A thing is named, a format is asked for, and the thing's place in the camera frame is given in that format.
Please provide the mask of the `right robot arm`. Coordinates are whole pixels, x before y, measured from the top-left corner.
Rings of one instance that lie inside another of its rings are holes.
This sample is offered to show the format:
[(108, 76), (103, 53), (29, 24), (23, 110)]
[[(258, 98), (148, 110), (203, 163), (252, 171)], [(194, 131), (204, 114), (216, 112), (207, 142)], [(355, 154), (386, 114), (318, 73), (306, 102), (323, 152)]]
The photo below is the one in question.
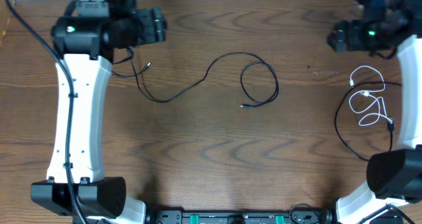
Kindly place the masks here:
[(336, 201), (321, 223), (411, 223), (401, 206), (421, 201), (421, 0), (355, 0), (359, 20), (340, 21), (327, 37), (336, 52), (391, 50), (400, 63), (402, 118), (396, 146), (367, 160), (367, 178)]

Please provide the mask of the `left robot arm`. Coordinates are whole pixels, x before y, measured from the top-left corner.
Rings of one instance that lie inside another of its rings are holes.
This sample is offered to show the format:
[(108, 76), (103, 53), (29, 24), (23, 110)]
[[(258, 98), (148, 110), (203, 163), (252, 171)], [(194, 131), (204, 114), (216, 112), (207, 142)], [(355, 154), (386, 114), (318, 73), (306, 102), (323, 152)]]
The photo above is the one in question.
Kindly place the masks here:
[(51, 30), (59, 82), (54, 151), (44, 181), (31, 186), (39, 206), (74, 223), (153, 223), (123, 177), (107, 177), (102, 154), (104, 99), (116, 49), (165, 40), (159, 8), (137, 0), (78, 0)]

